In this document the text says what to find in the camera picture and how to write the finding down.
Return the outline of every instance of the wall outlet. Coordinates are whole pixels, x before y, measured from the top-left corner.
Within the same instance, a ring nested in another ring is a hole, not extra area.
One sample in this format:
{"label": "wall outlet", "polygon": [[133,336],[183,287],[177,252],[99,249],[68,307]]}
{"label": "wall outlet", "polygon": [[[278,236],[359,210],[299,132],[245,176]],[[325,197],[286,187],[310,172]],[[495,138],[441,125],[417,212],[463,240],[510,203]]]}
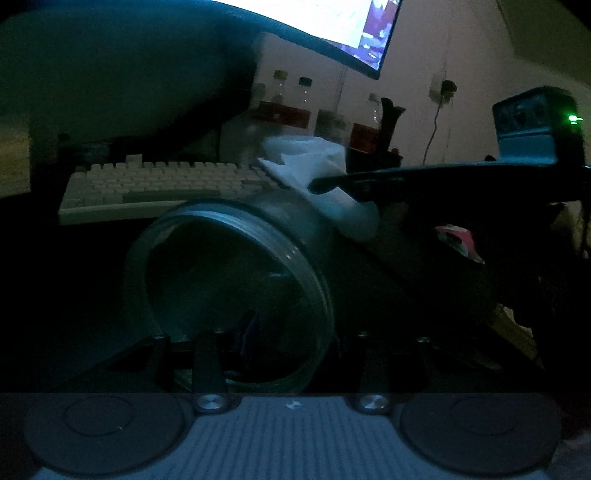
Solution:
{"label": "wall outlet", "polygon": [[436,73],[431,79],[431,86],[429,87],[429,98],[435,103],[439,103],[441,99],[441,84],[445,80],[442,73]]}

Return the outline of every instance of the circular pad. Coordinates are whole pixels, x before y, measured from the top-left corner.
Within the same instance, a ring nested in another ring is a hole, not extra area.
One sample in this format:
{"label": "circular pad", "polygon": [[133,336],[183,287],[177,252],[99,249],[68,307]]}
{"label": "circular pad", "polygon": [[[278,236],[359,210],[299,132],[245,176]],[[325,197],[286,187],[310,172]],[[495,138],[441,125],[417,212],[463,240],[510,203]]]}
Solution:
{"label": "circular pad", "polygon": [[421,393],[400,429],[423,456],[466,475],[513,475],[548,461],[560,440],[560,412],[539,394]]}
{"label": "circular pad", "polygon": [[165,454],[184,432],[178,401],[166,394],[50,394],[25,419],[32,453],[74,476],[108,476]]}

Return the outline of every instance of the white plastic bag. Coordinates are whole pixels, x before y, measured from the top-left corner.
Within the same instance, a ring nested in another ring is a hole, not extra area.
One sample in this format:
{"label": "white plastic bag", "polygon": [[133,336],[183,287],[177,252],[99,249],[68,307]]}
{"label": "white plastic bag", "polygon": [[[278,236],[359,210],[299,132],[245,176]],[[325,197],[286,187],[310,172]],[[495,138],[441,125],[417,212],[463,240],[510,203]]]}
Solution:
{"label": "white plastic bag", "polygon": [[359,203],[335,188],[315,195],[308,185],[317,178],[344,175],[345,149],[320,137],[269,137],[263,142],[268,160],[260,162],[283,183],[298,191],[344,235],[358,242],[371,240],[378,230],[374,202]]}

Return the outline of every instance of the monitor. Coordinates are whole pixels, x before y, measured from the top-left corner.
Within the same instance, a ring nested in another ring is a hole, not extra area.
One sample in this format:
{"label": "monitor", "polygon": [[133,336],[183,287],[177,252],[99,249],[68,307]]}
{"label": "monitor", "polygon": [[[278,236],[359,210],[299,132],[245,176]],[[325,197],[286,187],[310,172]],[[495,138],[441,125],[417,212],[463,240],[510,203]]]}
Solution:
{"label": "monitor", "polygon": [[378,79],[402,0],[213,0]]}

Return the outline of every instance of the metal bolt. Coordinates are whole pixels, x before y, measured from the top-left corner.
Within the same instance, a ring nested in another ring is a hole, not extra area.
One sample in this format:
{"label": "metal bolt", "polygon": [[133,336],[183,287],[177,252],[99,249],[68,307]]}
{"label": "metal bolt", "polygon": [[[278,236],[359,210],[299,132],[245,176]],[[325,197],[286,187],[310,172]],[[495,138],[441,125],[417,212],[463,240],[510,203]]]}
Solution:
{"label": "metal bolt", "polygon": [[364,395],[359,399],[361,408],[369,411],[383,410],[388,406],[388,399],[383,395]]}
{"label": "metal bolt", "polygon": [[217,393],[201,395],[197,399],[197,406],[203,410],[215,411],[226,407],[226,399]]}

